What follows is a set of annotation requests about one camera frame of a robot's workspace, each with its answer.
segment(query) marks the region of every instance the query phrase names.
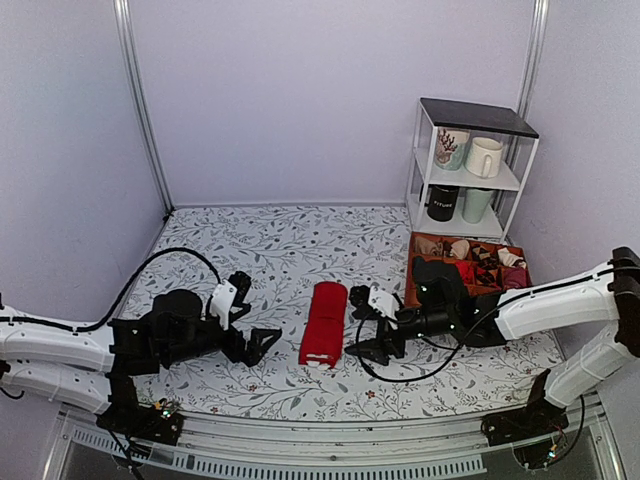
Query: black cable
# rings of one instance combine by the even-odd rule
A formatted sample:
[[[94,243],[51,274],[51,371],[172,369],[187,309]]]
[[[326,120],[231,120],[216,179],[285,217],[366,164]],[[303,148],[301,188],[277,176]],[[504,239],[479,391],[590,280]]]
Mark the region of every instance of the black cable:
[[[116,309],[118,308],[118,305],[120,305],[120,303],[124,299],[124,296],[127,294],[127,291],[129,290],[133,282],[136,281],[138,276],[144,271],[145,268],[147,268],[147,266],[151,262],[153,262],[158,257],[162,257],[164,255],[168,255],[169,253],[175,253],[175,252],[188,253],[189,255],[193,255],[198,260],[202,261],[209,268],[209,270],[213,272],[213,274],[216,276],[216,280],[218,281],[218,283],[222,283],[222,281],[220,280],[220,275],[218,274],[218,270],[216,270],[216,267],[214,267],[213,264],[204,255],[186,247],[171,247],[171,248],[167,248],[165,250],[161,250],[159,252],[154,253],[149,258],[147,258],[144,262],[142,262],[142,264],[136,269],[136,271],[133,272],[133,274],[129,277],[129,280],[127,280],[127,283],[125,283],[124,287],[122,287],[122,289],[120,290],[120,293],[116,297],[113,304],[111,304],[111,307],[109,308],[105,316],[102,317],[102,319],[97,321],[96,323],[93,323],[86,327],[73,327],[71,325],[65,325],[63,323],[57,323],[50,320],[43,320],[40,318],[31,318],[31,317],[0,317],[0,322],[33,323],[36,325],[43,325],[45,327],[53,327],[53,328],[58,328],[60,330],[66,330],[67,332],[77,332],[77,333],[93,332],[99,329],[100,327],[104,326],[111,319],[111,317],[113,316],[113,313],[116,311]]]
[[[134,442],[129,435],[125,435],[125,438],[127,439],[127,442],[129,442],[129,447],[127,448],[129,453],[133,452],[141,457],[149,458],[149,455],[151,455],[151,448]]]
[[[437,343],[429,340],[427,337],[422,337],[422,340],[425,343],[428,343],[429,345],[431,345],[432,347],[439,348],[440,350],[455,350],[455,347],[445,347],[444,345],[438,345]]]
[[[633,267],[633,266],[629,266],[629,267],[615,267],[615,268],[609,268],[607,270],[602,270],[601,272],[596,273],[595,275],[598,277],[601,277],[603,275],[607,275],[609,273],[613,273],[613,272],[619,272],[619,271],[640,271],[640,267]],[[371,375],[373,378],[377,379],[377,380],[381,380],[383,382],[389,382],[389,383],[410,383],[410,382],[418,382],[420,380],[425,380],[429,377],[432,377],[434,375],[436,375],[437,373],[440,373],[442,370],[444,370],[447,365],[449,365],[449,363],[451,363],[451,361],[453,360],[453,358],[456,356],[456,354],[462,349],[462,347],[464,346],[465,341],[467,340],[467,338],[469,338],[469,336],[475,331],[476,328],[478,328],[480,326],[481,323],[483,323],[484,321],[486,321],[488,318],[491,318],[491,316],[493,314],[495,314],[496,312],[498,312],[501,308],[506,307],[507,305],[517,301],[517,300],[521,300],[523,298],[529,297],[531,295],[536,295],[539,293],[544,293],[544,292],[548,292],[550,290],[557,290],[559,288],[565,288],[565,287],[571,287],[574,285],[579,285],[580,283],[584,283],[584,282],[588,282],[589,280],[593,280],[593,275],[589,275],[587,277],[582,277],[582,278],[577,278],[574,280],[569,280],[567,282],[563,282],[563,283],[557,283],[557,284],[553,284],[553,285],[547,285],[545,287],[540,287],[540,288],[536,288],[536,289],[532,289],[532,290],[528,290],[526,292],[523,292],[519,295],[516,295],[514,297],[509,298],[508,300],[505,300],[504,302],[502,302],[501,304],[497,305],[496,307],[494,307],[493,309],[489,310],[487,313],[485,313],[482,317],[480,317],[480,319],[474,323],[471,328],[469,330],[467,330],[467,333],[465,334],[464,337],[462,337],[462,340],[458,343],[458,345],[453,348],[451,350],[451,354],[440,364],[439,367],[437,367],[435,370],[426,373],[424,375],[421,375],[419,377],[414,377],[414,378],[409,378],[409,379],[404,379],[404,378],[386,378],[383,377],[381,375],[378,375],[373,368],[371,368],[369,365],[367,365],[364,361],[364,359],[362,358],[362,354],[360,351],[360,332],[362,332],[362,326],[364,325],[365,321],[369,319],[369,315],[364,317],[361,321],[360,324],[358,325],[358,329],[356,330],[356,356],[358,357],[358,360],[360,361],[360,365],[362,366],[362,368],[364,369],[365,372],[367,372],[369,375]],[[393,321],[392,323],[397,323],[397,324],[401,324],[403,322],[398,322]]]
[[[0,387],[0,392],[4,393],[11,400],[20,400],[22,397],[24,397],[24,390],[22,390],[18,395],[12,395],[9,392],[7,392],[4,388]]]
[[[582,434],[582,429],[584,427],[584,417],[585,417],[586,407],[584,405],[584,397],[582,395],[580,395],[580,404],[582,405],[582,413],[580,414],[580,426],[578,427],[578,432],[576,433],[576,436],[573,439],[573,442],[571,442],[571,445],[569,445],[566,450],[563,450],[562,456],[559,455],[555,459],[553,459],[553,460],[551,460],[549,462],[546,462],[546,464],[545,464],[545,461],[542,460],[542,462],[540,462],[540,464],[534,466],[533,468],[529,468],[529,470],[544,470],[547,467],[551,467],[551,466],[555,465],[556,463],[561,462],[562,460],[564,460],[565,458],[567,458],[569,456],[571,451],[578,444],[578,440],[580,440],[580,435]]]
[[[108,430],[108,432],[109,432],[109,435],[111,435],[111,438],[113,438],[113,440],[118,445],[118,448],[120,449],[120,451],[123,453],[123,455],[127,459],[127,463],[129,464],[129,471],[133,474],[134,477],[136,477],[136,480],[144,480],[144,477],[138,470],[138,467],[133,461],[133,458],[131,458],[131,454],[129,453],[129,450],[124,448],[124,445],[122,445],[122,442],[120,442],[118,437],[116,437],[115,433],[113,433],[111,430]]]

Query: white shelf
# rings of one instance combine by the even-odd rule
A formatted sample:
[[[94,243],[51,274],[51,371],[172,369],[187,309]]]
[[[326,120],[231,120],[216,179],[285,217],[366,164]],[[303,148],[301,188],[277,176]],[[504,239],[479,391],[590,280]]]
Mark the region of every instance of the white shelf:
[[[420,175],[424,178],[427,172],[429,152],[426,148],[417,148],[413,151]],[[502,161],[500,173],[494,178],[480,178],[469,172],[464,165],[458,170],[444,170],[437,165],[431,169],[431,178],[427,182],[432,185],[454,185],[459,187],[492,188],[494,190],[520,190],[520,182],[508,165]]]
[[[426,205],[422,219],[417,222],[420,197],[417,194],[411,194],[407,200],[411,229],[414,232],[450,235],[454,237],[499,238],[502,236],[502,226],[500,222],[498,222],[498,218],[491,207],[487,207],[487,211],[482,220],[480,220],[480,223],[467,223],[463,220],[462,207],[464,205],[464,196],[458,197],[453,218],[448,222],[438,222],[429,217],[429,215],[427,215]]]

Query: floral tablecloth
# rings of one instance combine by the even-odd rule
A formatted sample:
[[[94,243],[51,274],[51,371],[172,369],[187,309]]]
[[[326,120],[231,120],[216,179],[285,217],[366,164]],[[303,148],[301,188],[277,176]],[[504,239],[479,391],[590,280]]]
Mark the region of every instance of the floral tablecloth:
[[[254,368],[215,353],[138,377],[139,397],[148,403],[176,399],[194,412],[305,421],[425,418],[525,402],[534,375],[561,361],[550,333],[505,347],[465,349],[440,374],[409,384],[374,380],[348,355],[329,371],[298,365],[315,283],[378,284],[402,296],[408,225],[406,209],[389,206],[177,210],[155,251],[186,246],[209,258],[224,278],[245,271],[253,279],[246,300],[253,308],[234,325],[245,332],[282,328],[283,336]],[[168,290],[188,288],[206,300],[214,286],[215,278],[197,259],[181,253],[161,257],[141,275],[122,318],[140,317],[154,296]],[[348,317],[345,345],[353,342],[356,326]],[[367,325],[362,337],[373,332],[374,325]],[[448,337],[434,340],[454,344]],[[410,378],[435,368],[448,353],[410,341],[405,358],[373,367],[385,376]]]

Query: mug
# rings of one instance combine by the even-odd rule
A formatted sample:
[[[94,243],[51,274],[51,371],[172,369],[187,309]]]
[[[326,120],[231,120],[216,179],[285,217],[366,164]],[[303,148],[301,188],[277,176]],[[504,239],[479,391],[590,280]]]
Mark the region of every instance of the mug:
[[[471,142],[464,166],[480,178],[496,177],[500,172],[502,150],[502,143],[492,138],[476,137]]]
[[[467,223],[480,223],[491,202],[493,190],[490,188],[467,188],[462,207],[462,218]]]
[[[436,165],[444,170],[458,170],[462,166],[469,140],[469,132],[440,128],[436,144]]]
[[[438,222],[451,220],[456,208],[459,190],[460,187],[433,185],[429,196],[429,204],[427,205],[427,215]]]

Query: robotic arm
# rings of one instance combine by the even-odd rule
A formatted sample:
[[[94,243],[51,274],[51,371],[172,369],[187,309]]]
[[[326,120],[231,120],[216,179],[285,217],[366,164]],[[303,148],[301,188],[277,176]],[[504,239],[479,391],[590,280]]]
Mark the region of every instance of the robotic arm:
[[[404,356],[405,341],[452,334],[460,345],[490,347],[533,332],[582,322],[611,323],[569,360],[541,373],[526,407],[488,415],[482,429],[491,445],[565,428],[566,408],[580,395],[640,357],[640,259],[626,247],[569,279],[504,294],[469,297],[454,265],[416,258],[417,308],[376,288],[354,287],[354,317],[378,320],[376,338],[346,352],[387,365]]]
[[[131,377],[217,350],[234,363],[256,365],[282,331],[254,328],[247,341],[232,326],[251,309],[244,302],[250,287],[250,277],[236,272],[204,310],[197,294],[173,290],[158,295],[140,319],[96,329],[0,305],[0,385],[84,408],[108,430],[175,445],[183,422],[178,405],[139,405]]]

